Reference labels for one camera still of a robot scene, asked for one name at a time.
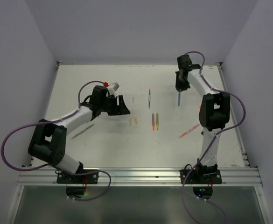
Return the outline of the light blue highlighter pen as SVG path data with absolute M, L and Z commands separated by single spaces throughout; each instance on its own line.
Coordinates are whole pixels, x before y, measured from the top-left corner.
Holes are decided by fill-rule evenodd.
M 178 91 L 178 102 L 177 102 L 178 106 L 180 106 L 181 104 L 181 91 Z

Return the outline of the thin black white pen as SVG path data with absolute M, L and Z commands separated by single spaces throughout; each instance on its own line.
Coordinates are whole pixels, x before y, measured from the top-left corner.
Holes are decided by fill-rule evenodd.
M 148 108 L 150 109 L 150 105 L 151 105 L 151 89 L 149 88 L 148 90 Z

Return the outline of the yellow highlighter pen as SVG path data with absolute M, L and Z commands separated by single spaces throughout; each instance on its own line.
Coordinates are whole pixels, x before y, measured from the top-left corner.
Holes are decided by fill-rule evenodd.
M 156 129 L 159 129 L 159 114 L 156 113 Z

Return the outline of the orange highlighter pen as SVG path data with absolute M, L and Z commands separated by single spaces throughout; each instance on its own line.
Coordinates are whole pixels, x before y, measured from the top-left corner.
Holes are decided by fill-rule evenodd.
M 155 115 L 152 113 L 152 130 L 155 130 Z

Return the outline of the red pen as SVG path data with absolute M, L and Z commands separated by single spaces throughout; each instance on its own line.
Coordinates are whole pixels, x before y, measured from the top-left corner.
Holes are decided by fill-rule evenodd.
M 182 133 L 178 138 L 183 138 L 185 135 L 189 134 L 190 132 L 192 132 L 193 130 L 198 128 L 199 126 L 200 126 L 200 124 L 197 124 L 197 125 L 193 126 L 192 128 L 190 128 L 186 132 Z

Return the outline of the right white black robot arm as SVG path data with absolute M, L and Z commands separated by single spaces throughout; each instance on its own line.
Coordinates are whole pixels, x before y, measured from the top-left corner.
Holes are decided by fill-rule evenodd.
M 203 76 L 203 67 L 193 64 L 188 54 L 179 56 L 177 64 L 175 89 L 178 91 L 178 105 L 181 101 L 181 92 L 188 90 L 191 86 L 202 97 L 198 118 L 203 127 L 203 143 L 195 178 L 200 183 L 206 183 L 211 178 L 211 174 L 217 172 L 220 131 L 230 120 L 230 95 L 216 91 Z

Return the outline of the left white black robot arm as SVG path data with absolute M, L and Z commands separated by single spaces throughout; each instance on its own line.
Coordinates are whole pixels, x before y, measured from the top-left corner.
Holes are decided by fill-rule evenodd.
M 109 116 L 130 114 L 123 96 L 115 93 L 118 88 L 118 83 L 96 85 L 92 94 L 65 118 L 57 122 L 40 120 L 29 144 L 28 154 L 65 171 L 73 183 L 81 182 L 84 177 L 83 165 L 66 154 L 67 135 L 103 112 Z

